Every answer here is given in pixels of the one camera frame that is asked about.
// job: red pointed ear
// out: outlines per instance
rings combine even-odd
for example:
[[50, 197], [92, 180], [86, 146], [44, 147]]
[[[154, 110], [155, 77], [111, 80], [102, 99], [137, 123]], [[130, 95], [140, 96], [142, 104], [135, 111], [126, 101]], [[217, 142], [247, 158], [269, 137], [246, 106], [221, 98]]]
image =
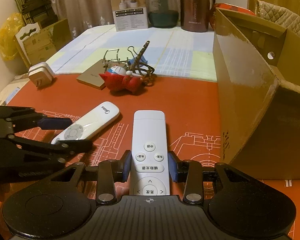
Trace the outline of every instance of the red pointed ear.
[[99, 74], [99, 76], [100, 76], [104, 81], [107, 80], [107, 76], [106, 76], [105, 74]]

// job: brown thermos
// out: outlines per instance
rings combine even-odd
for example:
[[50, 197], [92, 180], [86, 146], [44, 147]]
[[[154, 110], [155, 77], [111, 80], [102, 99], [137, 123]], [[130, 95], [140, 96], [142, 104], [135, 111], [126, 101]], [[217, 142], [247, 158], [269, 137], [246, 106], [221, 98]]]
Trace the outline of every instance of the brown thermos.
[[209, 0], [180, 0], [181, 28], [190, 32], [206, 32], [209, 26]]

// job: gray circular button pad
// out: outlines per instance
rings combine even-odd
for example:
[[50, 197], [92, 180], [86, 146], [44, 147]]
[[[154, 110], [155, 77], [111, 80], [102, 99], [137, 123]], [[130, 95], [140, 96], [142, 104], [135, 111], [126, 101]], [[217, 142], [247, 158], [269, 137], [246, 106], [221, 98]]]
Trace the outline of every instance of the gray circular button pad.
[[71, 125], [65, 131], [65, 140], [79, 140], [83, 134], [83, 127], [79, 124]]

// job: dark green liquid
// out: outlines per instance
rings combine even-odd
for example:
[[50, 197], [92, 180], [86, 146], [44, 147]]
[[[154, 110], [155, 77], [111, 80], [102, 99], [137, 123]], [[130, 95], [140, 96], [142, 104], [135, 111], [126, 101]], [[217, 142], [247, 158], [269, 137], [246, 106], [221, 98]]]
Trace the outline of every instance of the dark green liquid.
[[172, 28], [177, 25], [179, 19], [178, 11], [167, 10], [159, 12], [158, 10], [148, 13], [149, 21], [156, 28]]

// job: plaid tablecloth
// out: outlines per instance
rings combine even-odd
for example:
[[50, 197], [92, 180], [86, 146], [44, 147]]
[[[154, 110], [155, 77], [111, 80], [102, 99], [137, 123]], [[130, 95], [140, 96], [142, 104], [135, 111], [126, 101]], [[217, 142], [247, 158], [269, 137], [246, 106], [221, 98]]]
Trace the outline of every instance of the plaid tablecloth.
[[[128, 46], [139, 52], [149, 40], [144, 56], [157, 75], [216, 82], [213, 36], [213, 31], [193, 33], [180, 27], [116, 32], [114, 25], [97, 26], [71, 41], [47, 63], [56, 74], [82, 73], [103, 58], [107, 49], [118, 48], [121, 59], [131, 58]], [[115, 56], [113, 52], [107, 58]]]

